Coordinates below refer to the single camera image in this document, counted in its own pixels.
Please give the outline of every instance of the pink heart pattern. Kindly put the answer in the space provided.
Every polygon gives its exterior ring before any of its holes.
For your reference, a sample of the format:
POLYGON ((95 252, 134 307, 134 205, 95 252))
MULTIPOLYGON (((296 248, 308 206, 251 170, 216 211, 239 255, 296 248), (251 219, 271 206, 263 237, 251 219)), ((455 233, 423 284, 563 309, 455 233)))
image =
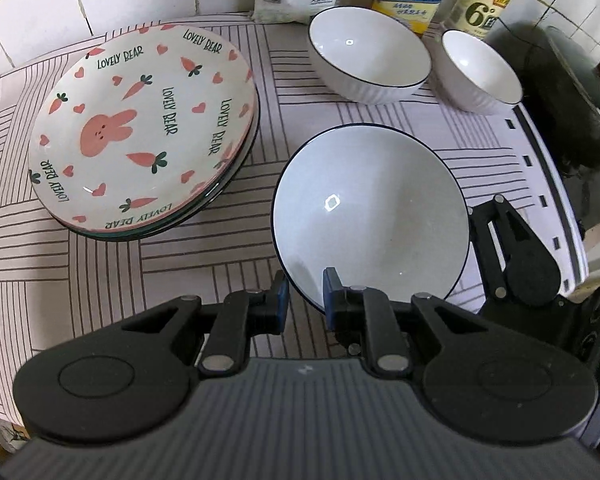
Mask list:
POLYGON ((193 170, 189 170, 189 171, 186 171, 185 173, 181 174, 180 175, 181 183, 186 184, 189 181, 189 179, 193 176, 194 173, 196 173, 196 172, 193 170))
POLYGON ((104 192, 107 190, 106 184, 103 182, 96 189, 91 191, 91 196, 103 196, 104 192))

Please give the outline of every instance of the bowl rim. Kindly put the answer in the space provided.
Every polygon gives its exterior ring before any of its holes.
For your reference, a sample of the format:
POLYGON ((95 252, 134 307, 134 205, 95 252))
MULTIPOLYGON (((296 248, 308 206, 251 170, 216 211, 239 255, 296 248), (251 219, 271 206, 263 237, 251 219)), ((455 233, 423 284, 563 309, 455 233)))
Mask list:
POLYGON ((451 63, 454 64, 454 66, 460 71, 460 73, 466 78, 468 79, 473 85, 476 86, 476 88, 479 88, 481 92, 487 94, 489 97, 495 99, 498 102, 501 102, 503 104, 506 105, 510 105, 510 106, 516 106, 519 105, 522 102, 522 98, 524 97, 525 91, 522 88, 522 83, 520 82, 520 78, 518 77, 518 74, 516 74, 516 71, 513 70, 513 67, 498 53, 497 50, 495 50, 490 44, 485 43, 484 41, 480 40, 479 38, 476 38, 475 36, 472 36, 471 34, 468 34, 467 32, 463 32, 462 30, 455 30, 455 29, 451 29, 451 30, 446 30, 442 36, 440 36, 440 43, 442 44, 442 48, 445 51, 445 55, 449 58, 449 60, 451 61, 451 63), (490 92, 487 92, 484 88, 482 88, 482 86, 480 86, 477 82, 475 82, 473 79, 471 79, 465 72, 464 70, 462 70, 462 68, 460 68, 458 66, 458 63, 456 63, 456 61, 453 59, 453 57, 451 57, 451 55, 449 54, 448 50, 446 49, 445 46, 445 36, 447 34, 449 34, 450 32, 456 32, 459 33, 463 36, 467 36, 469 38, 473 38, 474 40, 478 41, 480 44, 482 44, 483 46, 485 46, 488 50, 491 50, 492 52, 494 52, 508 67, 509 69, 513 72, 513 75, 516 77, 516 80, 518 82, 518 86, 520 87, 520 98, 515 101, 515 102, 509 102, 509 101, 505 101, 503 99, 499 99, 497 98, 495 95, 493 95, 490 92))
POLYGON ((458 282, 460 281, 460 278, 462 278, 462 273, 464 272, 464 269, 466 268, 466 263, 467 263, 467 261, 469 259, 469 252, 470 252, 470 249, 471 249, 471 246, 472 246, 472 244, 471 244, 471 222, 469 221, 469 205, 466 202, 466 198, 464 197, 464 193, 462 192, 462 187, 460 187, 460 183, 456 179, 456 176, 451 171, 451 168, 448 167, 448 165, 445 163, 445 161, 442 160, 442 158, 436 152, 434 152, 429 146, 427 146, 424 142, 422 142, 416 136, 414 136, 412 134, 408 134, 407 132, 399 130, 398 128, 394 128, 392 126, 386 126, 385 124, 377 124, 377 123, 349 123, 349 124, 340 124, 339 126, 334 126, 333 128, 328 128, 327 130, 323 130, 320 133, 315 134, 313 137, 309 138, 304 143, 302 143, 302 145, 296 150, 296 152, 286 162, 286 164, 282 168, 282 171, 280 171, 280 176, 278 177, 278 181, 276 182, 276 187, 273 190, 273 197, 271 199, 271 208, 270 208, 270 213, 269 213, 269 225, 270 225, 270 228, 271 228, 271 239, 273 241, 273 248, 276 251, 276 257, 278 258, 278 261, 280 262, 280 267, 282 268, 282 271, 285 273, 285 276, 289 280, 289 283, 298 292, 298 294, 300 294, 300 296, 302 297, 302 299, 305 300, 309 305, 311 305, 312 307, 314 307, 316 310, 318 310, 319 312, 321 312, 321 313, 324 314, 325 313, 324 308, 320 309, 320 307, 318 305, 314 304, 313 300, 311 300, 300 289, 300 287, 298 287, 297 283, 294 281, 294 279, 289 274, 287 268, 285 267, 284 260, 282 259, 282 255, 280 254, 280 249, 278 248, 278 243, 276 241, 276 230, 274 229, 274 224, 273 224, 273 214, 274 214, 274 211, 275 211, 275 208, 276 208, 276 197, 278 196, 278 190, 280 188, 280 183, 282 182, 282 177, 284 176, 285 171, 287 170, 287 168, 289 167, 289 165, 291 165, 292 161, 296 158, 296 155, 298 153, 302 152, 302 150, 304 149, 305 146, 307 146, 310 142, 312 142, 313 140, 317 139, 321 135, 327 134, 327 133, 329 133, 329 132, 331 132, 333 130, 339 130, 341 128, 349 128, 350 126, 372 126, 374 128, 384 128, 385 130, 393 130, 394 132, 396 132, 398 134, 401 134, 401 135, 404 135, 404 136, 407 136, 407 137, 411 137, 411 139, 415 140, 416 142, 418 142, 419 144, 421 144, 422 146, 424 146, 424 148, 426 148, 427 150, 429 150, 440 161, 440 163, 442 164, 442 166, 448 171, 449 175, 451 175, 451 178, 456 183, 456 186, 458 187, 458 192, 460 193, 460 196, 462 197, 462 201, 464 202, 464 212, 465 212, 465 215, 466 215, 466 226, 467 226, 466 252, 464 254, 464 263, 462 264, 462 268, 460 269, 460 272, 458 273, 458 277, 456 278, 454 284, 449 289, 448 293, 445 294, 444 298, 440 298, 441 300, 446 300, 446 298, 448 298, 449 295, 455 290, 456 285, 458 285, 458 282))
POLYGON ((334 69, 336 69, 338 72, 352 77, 353 79, 366 83, 368 85, 373 85, 373 86, 377 86, 379 88, 413 88, 414 86, 418 86, 418 85, 422 85, 431 75, 432 69, 433 69, 433 60, 431 59, 431 54, 429 53, 429 49, 427 49, 427 47, 424 45, 424 42, 412 31, 409 29, 409 27, 407 27, 406 25, 403 25, 400 21, 392 18, 391 16, 387 16, 386 14, 383 14, 382 12, 378 12, 377 10, 373 10, 373 9, 368 9, 366 7, 357 7, 357 6, 337 6, 337 7, 329 7, 329 9, 324 9, 321 10, 320 12, 318 12, 318 14, 316 14, 314 17, 312 17, 311 23, 309 24, 309 27, 307 27, 307 38, 309 39, 308 43, 309 46, 314 50, 314 52, 325 62, 327 62, 330 66, 332 66, 334 69), (422 43, 422 46, 424 47, 424 51, 427 54, 427 57, 429 57, 429 71, 427 72, 427 75, 424 76, 423 79, 421 79, 420 81, 418 81, 417 83, 412 83, 412 84, 408 84, 408 85, 384 85, 382 83, 375 83, 373 81, 369 81, 367 79, 362 79, 361 77, 358 77, 356 75, 353 75, 349 72, 345 72, 343 69, 341 69, 339 66, 334 65, 331 61, 329 61, 326 57, 323 56, 323 54, 315 47, 314 45, 314 41, 312 40, 311 37, 311 28, 313 27, 314 24, 314 20, 320 16, 322 13, 324 12, 329 12, 330 10, 334 10, 334 9, 360 9, 360 10, 368 10, 369 12, 373 12, 375 14, 378 14, 379 16, 382 16, 388 20, 392 20, 392 22, 396 22, 398 23, 398 25, 404 27, 404 30, 407 31, 410 34, 413 34, 413 36, 415 37, 416 40, 418 40, 420 43, 422 43))

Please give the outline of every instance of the metal pin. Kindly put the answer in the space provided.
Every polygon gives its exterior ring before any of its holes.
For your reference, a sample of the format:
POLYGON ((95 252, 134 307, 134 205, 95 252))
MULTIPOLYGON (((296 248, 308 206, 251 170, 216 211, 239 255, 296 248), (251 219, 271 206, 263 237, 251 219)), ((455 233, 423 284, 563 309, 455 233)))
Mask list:
POLYGON ((234 360, 228 355, 209 355, 202 361, 202 365, 210 372, 225 372, 234 365, 234 360))
POLYGON ((388 354, 378 359, 378 366, 387 372, 403 372, 409 367, 409 360, 401 355, 388 354))
POLYGON ((351 343, 347 348, 347 352, 349 352, 349 355, 360 355, 362 348, 360 348, 358 343, 351 343))

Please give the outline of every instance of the carrot pattern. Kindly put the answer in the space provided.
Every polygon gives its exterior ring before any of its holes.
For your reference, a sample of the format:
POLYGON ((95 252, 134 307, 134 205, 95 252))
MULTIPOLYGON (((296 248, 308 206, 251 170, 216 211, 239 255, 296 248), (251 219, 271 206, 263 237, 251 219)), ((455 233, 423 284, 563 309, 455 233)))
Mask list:
POLYGON ((132 95, 137 94, 139 91, 141 91, 142 88, 144 88, 144 85, 153 84, 153 81, 151 81, 151 78, 152 78, 151 75, 141 75, 140 81, 138 81, 137 83, 133 83, 131 85, 131 88, 126 91, 126 94, 122 98, 122 100, 124 101, 127 97, 131 97, 132 95))
POLYGON ((153 174, 158 173, 158 168, 164 168, 167 165, 167 161, 164 160, 167 152, 161 152, 158 155, 149 152, 127 153, 126 156, 138 166, 151 168, 153 174))
POLYGON ((184 70, 189 72, 189 77, 192 75, 200 75, 202 65, 196 65, 192 60, 187 59, 186 57, 181 57, 180 62, 182 63, 184 70))
POLYGON ((150 204, 154 200, 158 200, 158 199, 157 198, 136 198, 135 200, 131 200, 130 198, 127 198, 125 200, 125 203, 123 203, 122 205, 120 205, 118 207, 120 209, 122 209, 123 213, 126 213, 130 209, 138 209, 139 207, 150 204))
POLYGON ((96 48, 92 48, 90 51, 88 51, 87 55, 84 56, 84 59, 89 59, 90 56, 97 56, 98 54, 102 54, 103 52, 104 49, 97 46, 96 48))
POLYGON ((50 114, 52 114, 53 112, 58 110, 58 108, 60 107, 60 105, 62 103, 65 103, 69 100, 65 93, 56 94, 56 96, 57 97, 53 100, 53 102, 51 103, 51 106, 49 107, 50 114))

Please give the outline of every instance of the white bowl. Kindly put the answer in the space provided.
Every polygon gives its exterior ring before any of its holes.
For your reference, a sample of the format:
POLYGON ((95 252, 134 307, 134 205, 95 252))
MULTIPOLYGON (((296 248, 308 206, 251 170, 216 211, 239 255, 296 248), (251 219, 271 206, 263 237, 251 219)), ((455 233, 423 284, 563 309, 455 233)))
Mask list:
POLYGON ((466 204, 448 167, 419 140, 378 124, 309 140, 283 170, 271 220, 286 275, 321 310, 325 267, 391 300, 445 298, 469 247, 466 204))
POLYGON ((459 30, 446 31, 439 41, 434 71, 455 106, 503 115, 522 101, 518 76, 488 44, 459 30))
POLYGON ((309 26, 309 57, 329 88, 364 104, 405 99, 431 72, 420 38, 393 18, 361 7, 318 13, 309 26))

